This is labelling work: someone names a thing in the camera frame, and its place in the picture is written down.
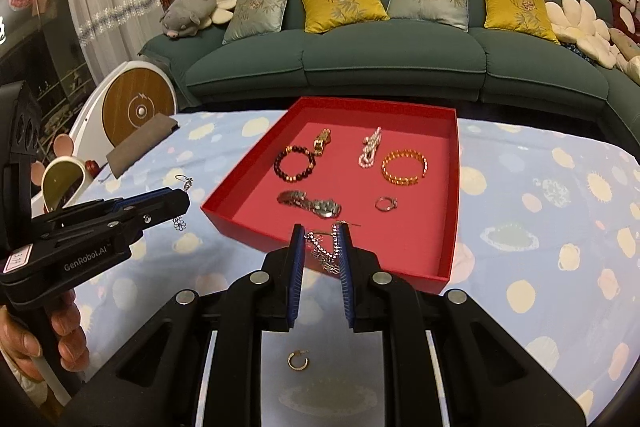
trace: wooden round panel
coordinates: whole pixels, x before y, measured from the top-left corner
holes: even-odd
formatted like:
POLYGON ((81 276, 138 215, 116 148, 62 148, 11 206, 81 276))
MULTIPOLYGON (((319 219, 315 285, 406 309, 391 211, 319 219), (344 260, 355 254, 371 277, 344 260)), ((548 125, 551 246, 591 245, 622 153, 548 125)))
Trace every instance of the wooden round panel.
POLYGON ((164 78, 155 71, 136 68, 122 73, 109 87, 102 106, 102 125, 117 147, 157 113, 171 116, 174 112, 174 97, 164 78))

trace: table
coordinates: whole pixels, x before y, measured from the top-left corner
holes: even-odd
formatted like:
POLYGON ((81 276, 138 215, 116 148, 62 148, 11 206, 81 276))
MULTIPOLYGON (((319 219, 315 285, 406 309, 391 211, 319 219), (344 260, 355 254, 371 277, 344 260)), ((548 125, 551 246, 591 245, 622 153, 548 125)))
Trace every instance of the table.
MULTIPOLYGON (((187 229, 145 232, 132 259, 77 289, 88 376, 177 291, 227 288, 264 254, 223 237, 200 205, 282 111, 179 114, 180 130, 82 201, 194 179, 187 229)), ((458 120, 460 219, 448 288, 468 292, 593 420, 640 354, 640 166, 615 146, 458 120)), ((300 315, 262 343, 262 424, 383 425, 382 338, 346 327, 340 283, 305 269, 300 315), (306 371, 287 355, 309 349, 306 371)))

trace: label sticker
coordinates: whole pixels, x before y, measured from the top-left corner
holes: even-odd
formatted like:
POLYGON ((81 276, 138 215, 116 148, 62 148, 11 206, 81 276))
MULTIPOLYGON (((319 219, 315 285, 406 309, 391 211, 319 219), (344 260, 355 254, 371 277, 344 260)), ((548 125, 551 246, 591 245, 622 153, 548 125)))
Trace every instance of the label sticker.
POLYGON ((33 248, 33 245, 27 245, 12 253, 9 259, 6 260, 3 273, 9 273, 25 266, 29 262, 31 248, 33 248))

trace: red tray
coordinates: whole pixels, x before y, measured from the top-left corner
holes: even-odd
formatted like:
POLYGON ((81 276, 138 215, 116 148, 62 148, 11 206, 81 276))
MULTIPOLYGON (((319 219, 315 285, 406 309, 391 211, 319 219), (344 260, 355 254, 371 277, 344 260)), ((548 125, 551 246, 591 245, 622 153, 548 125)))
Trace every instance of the red tray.
MULTIPOLYGON (((308 160, 287 155, 283 171, 302 172, 308 160)), ((396 176, 414 176, 421 165, 411 158, 394 160, 396 176)), ((350 98, 300 98, 262 137, 210 195, 202 209, 224 235, 262 251, 287 245, 291 230, 331 230, 331 220, 276 201, 283 190, 304 190, 312 199, 331 198, 342 205, 338 219, 350 226, 353 244, 378 255, 383 269, 407 279, 415 288, 439 293, 449 281, 458 223, 460 155, 453 109, 350 98), (375 165, 362 169, 362 140, 382 127, 375 165), (273 171, 273 161, 287 145, 306 146, 323 128, 331 143, 316 158, 313 173, 289 184, 273 171), (415 185, 397 186, 382 177, 381 163, 397 149, 423 153, 429 169, 415 185), (376 210, 381 196, 398 200, 390 212, 376 210)), ((330 238, 325 238, 327 246, 330 238)), ((322 271, 307 255, 306 266, 322 271)))

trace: plush toy ear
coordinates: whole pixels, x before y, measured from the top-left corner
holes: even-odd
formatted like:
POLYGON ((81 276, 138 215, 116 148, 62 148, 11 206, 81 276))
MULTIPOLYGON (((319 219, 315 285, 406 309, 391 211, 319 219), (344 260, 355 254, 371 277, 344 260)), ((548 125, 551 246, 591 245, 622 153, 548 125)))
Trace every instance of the plush toy ear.
POLYGON ((42 185, 42 177, 44 176, 44 165, 42 162, 31 164, 31 183, 40 187, 42 185))
POLYGON ((53 140, 53 152, 56 156, 71 156, 74 153, 74 141, 68 134, 59 134, 53 140))

